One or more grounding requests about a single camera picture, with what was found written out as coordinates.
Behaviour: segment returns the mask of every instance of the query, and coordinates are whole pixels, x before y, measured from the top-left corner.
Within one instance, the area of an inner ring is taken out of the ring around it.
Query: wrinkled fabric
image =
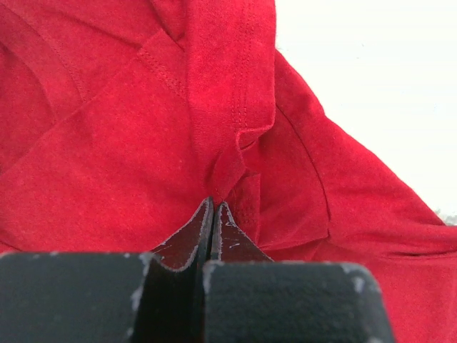
[[[0,0],[0,252],[150,250],[212,196],[274,259],[368,267],[398,342],[457,342],[456,228],[274,42],[273,0]]]

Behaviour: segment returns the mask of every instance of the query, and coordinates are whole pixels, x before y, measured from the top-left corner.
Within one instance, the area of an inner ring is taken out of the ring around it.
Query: white background
[[[457,215],[457,1],[276,0],[278,50],[327,116]]]

